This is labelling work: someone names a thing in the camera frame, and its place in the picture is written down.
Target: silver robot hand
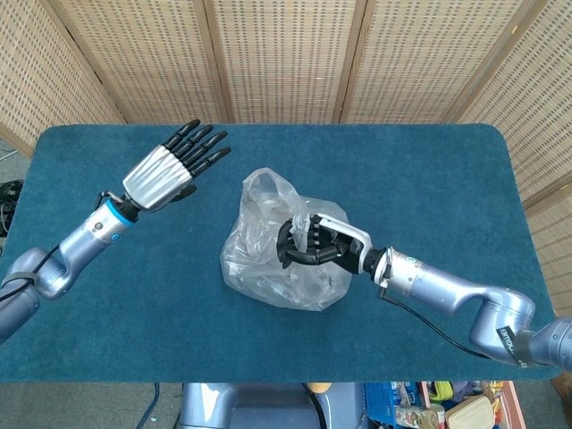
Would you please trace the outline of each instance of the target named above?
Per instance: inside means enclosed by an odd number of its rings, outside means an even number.
[[[369,273],[380,287],[380,297],[405,309],[385,292],[416,299],[448,315],[479,298],[483,304],[469,340],[481,353],[465,351],[520,367],[551,365],[572,371],[572,318],[561,317],[539,332],[529,331],[535,305],[526,295],[466,281],[393,248],[373,248],[369,234],[327,215],[316,214],[311,220],[305,253],[296,249],[291,221],[281,227],[276,250],[284,268],[292,262],[333,262],[351,273]]]
[[[231,152],[225,147],[208,154],[226,131],[201,143],[213,127],[191,133],[199,124],[185,124],[137,164],[123,180],[122,197],[102,192],[96,211],[50,252],[32,248],[13,262],[0,289],[0,344],[38,311],[40,296],[64,295],[85,266],[139,219],[140,211],[156,211],[187,197],[196,190],[190,183]],[[101,205],[103,197],[109,199]],[[62,262],[52,256],[58,249]]]

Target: blue felt tablecloth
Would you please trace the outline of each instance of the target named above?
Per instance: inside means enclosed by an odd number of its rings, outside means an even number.
[[[0,273],[30,247],[51,248],[79,225],[174,126],[74,125],[38,141]],[[232,153],[198,192],[139,223],[62,299],[0,348],[0,381],[380,381],[550,377],[451,347],[382,302],[364,275],[323,312],[271,307],[223,283],[222,245],[241,181],[259,167],[301,195],[337,202],[374,243],[475,282],[551,304],[505,142],[475,125],[224,125]],[[413,305],[467,343],[478,302],[458,315]]]

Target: blue ring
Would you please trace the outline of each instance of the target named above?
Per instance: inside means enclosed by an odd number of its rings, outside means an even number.
[[[133,223],[132,221],[129,221],[127,219],[125,219],[125,217],[119,213],[117,211],[117,209],[114,207],[114,205],[111,203],[111,200],[108,199],[107,202],[105,203],[105,205],[107,206],[107,208],[109,208],[109,211],[119,220],[119,222],[124,223],[127,226],[132,226],[135,223]]]

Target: table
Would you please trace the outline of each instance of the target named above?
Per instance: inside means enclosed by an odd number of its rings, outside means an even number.
[[[39,139],[0,273],[28,248],[51,248],[103,189],[176,129],[72,125]],[[233,152],[190,198],[138,224],[87,267],[62,299],[0,348],[0,381],[299,382],[548,378],[466,355],[354,277],[322,312],[271,307],[223,283],[219,255],[241,181],[260,167],[301,195],[335,201],[379,247],[468,280],[551,304],[504,139],[467,125],[216,125]],[[467,344],[478,302],[453,317],[408,301]]]

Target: blue container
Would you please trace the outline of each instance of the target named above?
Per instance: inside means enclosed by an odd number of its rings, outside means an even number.
[[[420,406],[419,391],[414,382],[405,382],[411,405]],[[395,382],[364,383],[367,416],[376,422],[402,428],[395,420],[395,408],[401,404],[400,388]]]

